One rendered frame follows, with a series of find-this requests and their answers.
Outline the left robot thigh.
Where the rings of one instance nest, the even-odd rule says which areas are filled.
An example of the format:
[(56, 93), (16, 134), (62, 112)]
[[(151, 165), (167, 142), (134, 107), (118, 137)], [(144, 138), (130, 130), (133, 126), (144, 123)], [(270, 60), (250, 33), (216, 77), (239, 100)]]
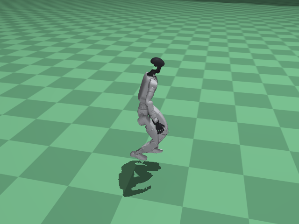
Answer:
[(163, 124), (165, 127), (163, 127), (164, 131), (161, 134), (166, 134), (168, 132), (168, 125), (167, 122), (163, 116), (163, 114), (153, 105), (154, 112), (159, 120), (159, 123)]

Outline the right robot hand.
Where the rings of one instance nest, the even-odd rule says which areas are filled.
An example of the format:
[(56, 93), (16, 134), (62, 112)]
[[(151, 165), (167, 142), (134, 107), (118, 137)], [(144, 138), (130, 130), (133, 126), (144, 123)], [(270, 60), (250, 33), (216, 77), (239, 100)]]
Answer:
[(157, 123), (155, 123), (152, 120), (152, 122), (154, 123), (154, 125), (156, 125), (157, 134), (160, 134), (164, 131), (163, 127), (165, 127), (165, 126), (163, 124), (159, 123), (159, 121)]

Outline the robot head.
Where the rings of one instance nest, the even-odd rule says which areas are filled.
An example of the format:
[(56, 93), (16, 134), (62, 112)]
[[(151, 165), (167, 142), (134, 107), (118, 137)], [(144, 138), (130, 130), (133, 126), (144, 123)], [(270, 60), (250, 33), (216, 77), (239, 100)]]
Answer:
[[(153, 76), (156, 73), (158, 74), (160, 72), (160, 69), (162, 66), (164, 66), (164, 61), (161, 58), (154, 57), (150, 61), (152, 64), (154, 64), (155, 67), (157, 67), (156, 70), (151, 70), (150, 72), (147, 73), (148, 76)], [(155, 76), (156, 77), (156, 76)]]

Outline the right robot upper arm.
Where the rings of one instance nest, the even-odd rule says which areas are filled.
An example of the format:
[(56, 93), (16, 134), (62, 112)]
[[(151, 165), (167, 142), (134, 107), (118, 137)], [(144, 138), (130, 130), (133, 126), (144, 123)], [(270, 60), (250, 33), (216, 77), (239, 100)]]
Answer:
[(145, 99), (145, 105), (148, 106), (148, 102), (151, 101), (152, 97), (154, 96), (154, 92), (157, 88), (157, 82), (154, 79), (151, 79), (148, 84), (148, 92)]

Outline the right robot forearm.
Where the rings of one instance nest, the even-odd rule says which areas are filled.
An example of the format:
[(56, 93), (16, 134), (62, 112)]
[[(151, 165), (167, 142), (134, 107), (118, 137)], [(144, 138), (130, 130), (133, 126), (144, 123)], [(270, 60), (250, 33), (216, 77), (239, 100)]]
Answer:
[(152, 101), (149, 101), (148, 102), (148, 109), (147, 109), (148, 113), (149, 113), (149, 117), (155, 122), (157, 123), (158, 122), (158, 119), (157, 119), (157, 116), (154, 112), (154, 107), (153, 107), (153, 102)]

